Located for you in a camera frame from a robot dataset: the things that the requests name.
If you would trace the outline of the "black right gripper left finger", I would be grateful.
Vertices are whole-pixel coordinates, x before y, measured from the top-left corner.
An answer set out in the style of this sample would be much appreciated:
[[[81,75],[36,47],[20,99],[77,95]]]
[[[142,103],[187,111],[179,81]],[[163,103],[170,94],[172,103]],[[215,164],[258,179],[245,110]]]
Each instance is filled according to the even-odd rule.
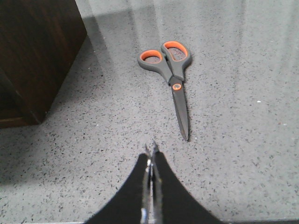
[[[151,154],[147,146],[127,180],[87,224],[147,224],[150,209]]]

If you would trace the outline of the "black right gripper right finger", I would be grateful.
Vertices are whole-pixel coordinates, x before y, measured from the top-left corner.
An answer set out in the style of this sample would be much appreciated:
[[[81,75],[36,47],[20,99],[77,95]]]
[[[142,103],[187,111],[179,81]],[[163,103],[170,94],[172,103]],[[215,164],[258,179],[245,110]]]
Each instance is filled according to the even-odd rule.
[[[157,224],[221,224],[221,220],[200,205],[170,168],[154,143],[151,157],[154,216]]]

